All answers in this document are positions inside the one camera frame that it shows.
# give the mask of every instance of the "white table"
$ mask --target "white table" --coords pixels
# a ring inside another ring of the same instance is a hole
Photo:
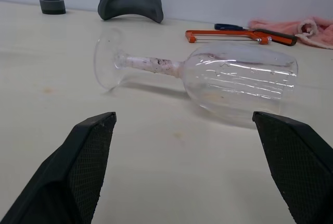
[[[199,46],[186,42],[185,30],[212,25],[132,16],[103,22],[95,12],[50,16],[0,2],[0,218],[75,124],[115,111],[93,223],[294,223],[256,130],[224,125],[172,77],[141,73],[112,93],[100,88],[93,51],[101,29],[111,27],[137,39],[136,54],[184,60]],[[333,51],[265,47],[295,56],[302,84],[333,88]],[[332,145],[331,98],[304,97],[300,119]]]

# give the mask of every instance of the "gray curved rubber piece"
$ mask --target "gray curved rubber piece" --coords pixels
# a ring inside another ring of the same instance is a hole
[[[97,11],[103,20],[136,14],[160,23],[164,16],[161,0],[100,0]]]

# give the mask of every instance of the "pink cloth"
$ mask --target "pink cloth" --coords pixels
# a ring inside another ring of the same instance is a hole
[[[333,49],[333,20],[310,17],[303,21],[271,22],[252,20],[250,29],[267,29],[280,33],[295,35],[307,45]]]

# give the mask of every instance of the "glass stem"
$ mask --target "glass stem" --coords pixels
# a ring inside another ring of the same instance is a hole
[[[171,61],[151,57],[137,57],[126,55],[122,57],[122,66],[134,69],[141,69],[159,74],[181,78],[183,71],[183,61]]]

